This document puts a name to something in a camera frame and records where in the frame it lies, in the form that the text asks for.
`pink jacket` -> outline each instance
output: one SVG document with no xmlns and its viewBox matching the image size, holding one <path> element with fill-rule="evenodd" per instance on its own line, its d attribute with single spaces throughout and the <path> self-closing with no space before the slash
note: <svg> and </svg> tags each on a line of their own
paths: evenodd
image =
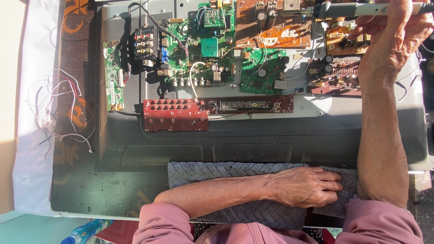
<svg viewBox="0 0 434 244">
<path fill-rule="evenodd" d="M 413 216 L 380 201 L 351 199 L 345 205 L 343 232 L 335 244 L 423 244 Z M 191 244 L 187 213 L 165 203 L 144 205 L 133 244 Z M 258 224 L 219 224 L 204 232 L 197 244 L 317 244 L 302 231 L 275 232 Z"/>
</svg>

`brown circuit board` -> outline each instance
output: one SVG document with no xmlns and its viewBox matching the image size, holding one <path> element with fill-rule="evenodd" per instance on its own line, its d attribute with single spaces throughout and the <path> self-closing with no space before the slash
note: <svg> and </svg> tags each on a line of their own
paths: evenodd
<svg viewBox="0 0 434 244">
<path fill-rule="evenodd" d="M 207 131 L 208 115 L 290 113 L 294 99 L 288 96 L 255 96 L 205 99 L 143 100 L 145 131 Z"/>
<path fill-rule="evenodd" d="M 354 21 L 344 21 L 344 18 L 338 18 L 329 20 L 328 25 L 325 35 L 327 54 L 334 56 L 364 54 L 371 44 L 371 36 L 366 34 L 360 35 L 355 40 L 346 39 L 356 26 Z"/>
<path fill-rule="evenodd" d="M 253 47 L 285 48 L 310 46 L 310 20 L 301 16 L 283 18 L 277 14 L 274 21 L 269 17 L 270 11 L 297 9 L 311 6 L 310 0 L 243 0 L 237 1 L 237 42 L 236 45 L 250 42 Z M 264 27 L 258 25 L 258 14 L 267 15 Z"/>
<path fill-rule="evenodd" d="M 310 60 L 308 93 L 361 96 L 357 76 L 359 63 L 360 60 L 334 59 L 331 63 L 324 59 Z"/>
</svg>

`green circuit board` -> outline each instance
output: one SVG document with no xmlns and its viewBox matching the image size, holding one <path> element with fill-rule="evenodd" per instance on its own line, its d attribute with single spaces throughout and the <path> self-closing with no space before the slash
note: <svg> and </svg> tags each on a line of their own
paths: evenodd
<svg viewBox="0 0 434 244">
<path fill-rule="evenodd" d="M 232 82 L 235 59 L 233 50 L 228 53 L 227 51 L 235 45 L 235 7 L 210 9 L 210 3 L 201 3 L 198 7 L 196 19 L 168 23 L 166 27 L 188 46 L 189 57 L 186 57 L 185 51 L 179 47 L 176 40 L 162 35 L 161 63 L 169 64 L 171 67 L 171 73 L 165 74 L 165 81 L 186 81 L 192 64 L 204 62 L 205 65 L 194 67 L 193 80 L 203 80 L 205 84 L 207 81 L 208 84 Z"/>
<path fill-rule="evenodd" d="M 107 111 L 124 109 L 123 75 L 121 68 L 121 51 L 116 48 L 119 40 L 103 43 L 105 59 L 105 93 Z"/>
<path fill-rule="evenodd" d="M 286 89 L 284 72 L 289 61 L 286 50 L 245 48 L 242 56 L 240 92 L 279 95 Z"/>
</svg>

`blue bottle cap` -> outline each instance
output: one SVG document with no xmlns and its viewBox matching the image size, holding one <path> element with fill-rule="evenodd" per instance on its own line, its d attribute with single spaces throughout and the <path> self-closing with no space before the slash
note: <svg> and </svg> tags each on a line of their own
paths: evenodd
<svg viewBox="0 0 434 244">
<path fill-rule="evenodd" d="M 68 236 L 60 244 L 76 244 L 76 239 L 74 237 L 72 237 L 72 236 Z"/>
</svg>

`orange circuit board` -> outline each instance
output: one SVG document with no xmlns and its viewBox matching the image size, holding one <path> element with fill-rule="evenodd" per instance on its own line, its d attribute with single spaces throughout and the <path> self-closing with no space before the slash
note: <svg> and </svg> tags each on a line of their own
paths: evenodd
<svg viewBox="0 0 434 244">
<path fill-rule="evenodd" d="M 254 47 L 260 48 L 310 46 L 310 20 L 302 19 L 301 16 L 283 18 L 277 14 L 283 9 L 309 6 L 310 0 L 237 1 L 236 44 L 250 42 Z"/>
<path fill-rule="evenodd" d="M 371 44 L 371 36 L 366 34 L 360 35 L 352 41 L 346 39 L 356 26 L 354 21 L 336 18 L 329 20 L 328 25 L 326 32 L 327 54 L 333 56 L 364 54 Z"/>
</svg>

